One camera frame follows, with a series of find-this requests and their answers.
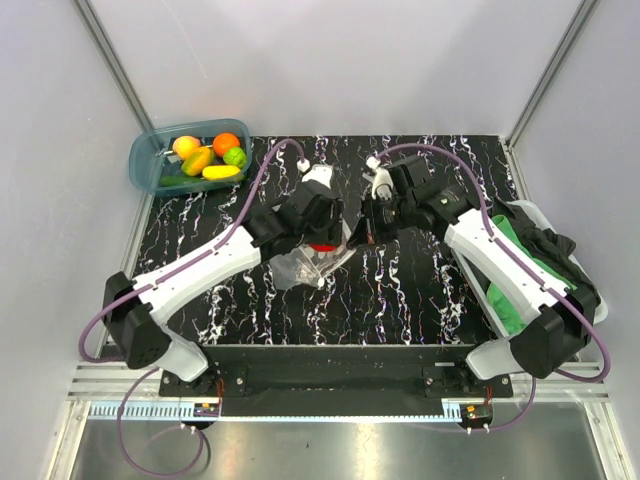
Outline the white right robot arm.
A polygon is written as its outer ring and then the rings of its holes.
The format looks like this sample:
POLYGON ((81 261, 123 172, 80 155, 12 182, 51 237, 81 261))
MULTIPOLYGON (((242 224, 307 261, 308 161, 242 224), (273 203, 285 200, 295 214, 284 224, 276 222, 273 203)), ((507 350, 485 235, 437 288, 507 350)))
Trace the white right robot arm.
POLYGON ((417 155, 391 165, 371 156, 366 165, 371 190, 362 198, 349 246, 389 243, 407 228, 430 233, 496 286, 524 323, 520 332, 485 342, 466 356, 453 374, 460 393, 476 396, 503 374, 544 379, 591 342, 597 297, 537 264, 499 230, 478 197, 433 178, 417 155))

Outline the green fake lime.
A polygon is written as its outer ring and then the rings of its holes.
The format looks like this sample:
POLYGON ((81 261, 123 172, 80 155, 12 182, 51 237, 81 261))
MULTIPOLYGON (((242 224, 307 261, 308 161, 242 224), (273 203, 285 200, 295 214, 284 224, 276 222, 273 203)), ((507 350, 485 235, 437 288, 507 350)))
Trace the green fake lime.
POLYGON ((224 153, 223 161, 226 165, 243 170, 247 164, 247 155, 241 147, 232 147, 224 153))

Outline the yellow green fake mango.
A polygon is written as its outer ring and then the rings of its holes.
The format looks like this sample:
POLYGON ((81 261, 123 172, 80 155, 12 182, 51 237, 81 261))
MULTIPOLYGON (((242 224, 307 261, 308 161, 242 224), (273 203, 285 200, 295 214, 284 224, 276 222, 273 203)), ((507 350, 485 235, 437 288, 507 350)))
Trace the yellow green fake mango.
POLYGON ((181 171, 190 177, 199 176, 205 167, 213 163, 214 158, 215 154, 209 147, 200 147, 183 161, 181 171))

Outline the dark green fake cucumber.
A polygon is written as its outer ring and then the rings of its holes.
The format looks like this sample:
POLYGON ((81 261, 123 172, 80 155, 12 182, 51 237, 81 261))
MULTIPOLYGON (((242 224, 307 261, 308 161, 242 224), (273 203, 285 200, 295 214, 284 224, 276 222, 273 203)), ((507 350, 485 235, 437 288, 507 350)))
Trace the dark green fake cucumber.
POLYGON ((181 187, 186 185, 198 184, 203 181, 200 177, 190 176, 163 176, 159 179, 158 185, 162 188, 181 187))

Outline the red fake apple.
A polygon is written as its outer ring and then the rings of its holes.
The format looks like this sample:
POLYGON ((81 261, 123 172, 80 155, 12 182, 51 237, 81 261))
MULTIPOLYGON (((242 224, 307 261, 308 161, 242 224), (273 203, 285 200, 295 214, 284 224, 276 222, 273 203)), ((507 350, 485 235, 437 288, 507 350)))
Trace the red fake apple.
POLYGON ((309 247, 320 253, 332 252, 337 249, 337 246, 326 244, 310 244, 309 247))

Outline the yellow fake fruit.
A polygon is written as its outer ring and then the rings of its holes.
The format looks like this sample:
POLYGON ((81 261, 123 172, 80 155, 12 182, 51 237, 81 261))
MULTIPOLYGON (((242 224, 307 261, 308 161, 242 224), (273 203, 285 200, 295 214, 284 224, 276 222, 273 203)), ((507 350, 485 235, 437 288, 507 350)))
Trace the yellow fake fruit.
POLYGON ((194 151, 202 146, 201 141, 193 136, 180 136, 172 144, 172 151, 181 159, 186 159, 194 151))

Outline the clear polka dot zip bag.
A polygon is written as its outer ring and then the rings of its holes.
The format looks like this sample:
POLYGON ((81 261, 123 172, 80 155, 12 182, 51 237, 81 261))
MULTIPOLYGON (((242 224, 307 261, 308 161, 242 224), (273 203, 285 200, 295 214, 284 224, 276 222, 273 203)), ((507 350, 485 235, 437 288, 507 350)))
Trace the clear polka dot zip bag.
POLYGON ((348 223, 342 221, 341 244, 336 250, 319 252, 308 245, 301 245, 286 255, 269 261, 277 290, 289 290, 298 285, 322 288, 329 275, 344 265, 355 253, 346 247, 351 234, 348 223))

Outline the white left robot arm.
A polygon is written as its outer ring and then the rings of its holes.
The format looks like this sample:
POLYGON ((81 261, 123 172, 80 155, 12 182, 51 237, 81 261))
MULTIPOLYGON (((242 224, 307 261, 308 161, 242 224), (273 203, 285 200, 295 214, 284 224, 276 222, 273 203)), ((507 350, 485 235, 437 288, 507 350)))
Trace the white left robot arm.
POLYGON ((155 366, 176 375, 196 396, 215 386, 203 349, 167 327, 183 306, 230 277, 299 246, 337 248, 343 202, 317 180, 304 181, 271 205, 256 204, 213 240, 174 262, 130 279, 123 272, 105 284, 100 319, 131 370, 155 366))

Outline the yellow fake banana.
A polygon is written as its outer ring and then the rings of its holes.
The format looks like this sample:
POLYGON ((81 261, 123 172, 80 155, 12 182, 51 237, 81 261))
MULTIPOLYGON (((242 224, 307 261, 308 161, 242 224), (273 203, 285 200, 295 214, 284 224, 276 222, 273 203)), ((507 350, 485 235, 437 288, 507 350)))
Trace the yellow fake banana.
POLYGON ((210 165, 205 167, 201 175, 207 181, 218 181, 234 177, 241 173, 241 169, 234 165, 210 165))

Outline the orange fake fruit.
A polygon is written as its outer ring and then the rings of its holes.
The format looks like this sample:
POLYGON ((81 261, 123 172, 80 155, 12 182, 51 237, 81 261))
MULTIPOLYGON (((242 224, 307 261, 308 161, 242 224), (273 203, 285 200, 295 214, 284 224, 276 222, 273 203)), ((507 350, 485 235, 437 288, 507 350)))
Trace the orange fake fruit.
POLYGON ((212 149, 218 157, 223 157, 228 150, 240 145, 240 140, 236 135, 230 132, 223 132, 213 139, 212 149))

